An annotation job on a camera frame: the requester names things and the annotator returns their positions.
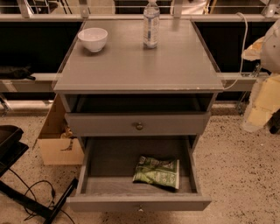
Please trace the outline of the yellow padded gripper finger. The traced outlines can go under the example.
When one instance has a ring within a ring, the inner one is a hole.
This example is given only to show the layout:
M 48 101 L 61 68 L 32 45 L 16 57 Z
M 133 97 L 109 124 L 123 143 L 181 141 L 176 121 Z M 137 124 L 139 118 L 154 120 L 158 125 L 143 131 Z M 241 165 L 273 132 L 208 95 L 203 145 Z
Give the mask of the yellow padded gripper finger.
M 241 126 L 248 132 L 262 129 L 280 109 L 280 74 L 272 73 L 253 85 Z
M 256 40 L 252 45 L 250 45 L 246 50 L 243 51 L 241 57 L 245 60 L 254 61 L 261 58 L 261 50 L 263 46 L 264 37 Z

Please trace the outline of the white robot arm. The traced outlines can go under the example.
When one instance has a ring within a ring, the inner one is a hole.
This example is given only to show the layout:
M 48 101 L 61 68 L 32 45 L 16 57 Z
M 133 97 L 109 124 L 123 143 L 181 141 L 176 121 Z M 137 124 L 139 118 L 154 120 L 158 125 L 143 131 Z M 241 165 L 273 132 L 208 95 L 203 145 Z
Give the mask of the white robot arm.
M 241 57 L 250 61 L 260 60 L 261 68 L 270 72 L 270 77 L 257 80 L 253 85 L 241 124 L 244 130 L 254 132 L 267 124 L 280 109 L 280 19 Z

